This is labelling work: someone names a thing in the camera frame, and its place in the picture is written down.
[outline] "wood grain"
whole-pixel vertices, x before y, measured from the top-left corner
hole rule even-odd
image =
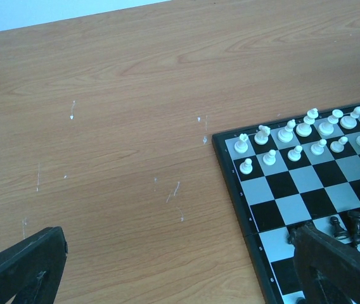
[[[210,136],[355,102],[360,0],[174,0],[0,32],[0,251],[62,226],[57,303],[263,303]]]

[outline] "wooden table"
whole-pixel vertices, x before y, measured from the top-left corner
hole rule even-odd
[[[57,303],[263,303],[210,137],[355,102],[360,0],[173,0],[0,32],[0,251],[62,226]]]

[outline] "light blue background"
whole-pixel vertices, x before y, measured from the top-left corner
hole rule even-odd
[[[122,10],[166,0],[0,0],[0,30]]]

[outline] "chess set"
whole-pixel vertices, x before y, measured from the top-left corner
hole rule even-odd
[[[307,222],[360,252],[360,104],[212,136],[266,303],[304,298],[292,229]]]

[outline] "chessboard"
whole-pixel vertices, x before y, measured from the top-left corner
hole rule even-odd
[[[262,131],[263,126],[253,125],[212,136],[266,303],[295,304],[299,298],[304,298],[293,266],[294,246],[287,241],[292,229],[312,222],[318,230],[333,237],[330,218],[337,217],[346,231],[352,230],[348,211],[360,211],[360,145],[357,142],[360,115],[356,115],[360,111],[356,110],[359,110],[358,104],[341,108],[338,111],[341,115],[334,116],[336,111],[333,113],[332,110],[320,111],[314,121],[311,121],[309,111],[307,116],[265,123],[269,128],[265,128],[267,131]],[[342,127],[340,121],[337,123],[342,115],[354,115],[354,119],[348,120],[356,126],[351,125],[352,129]],[[296,127],[290,129],[291,140],[280,141],[279,131],[288,133],[286,128],[292,123],[289,126],[287,123],[292,119]],[[304,122],[308,122],[304,125],[306,132],[311,133],[305,137],[298,136],[297,127]],[[321,134],[322,123],[321,129],[332,126],[330,135]],[[267,143],[256,143],[258,132],[268,132]],[[264,137],[266,134],[261,134],[259,141]],[[325,144],[323,153],[315,155],[311,147],[315,145],[319,151],[320,142]],[[334,150],[336,143],[344,143],[337,145],[343,147],[343,151],[333,152],[331,143],[335,145]],[[289,152],[297,146],[302,147],[300,158],[291,161]],[[266,165],[264,156],[268,157],[270,150],[275,151],[275,154],[272,152],[275,162]],[[352,239],[340,241],[349,246]]]

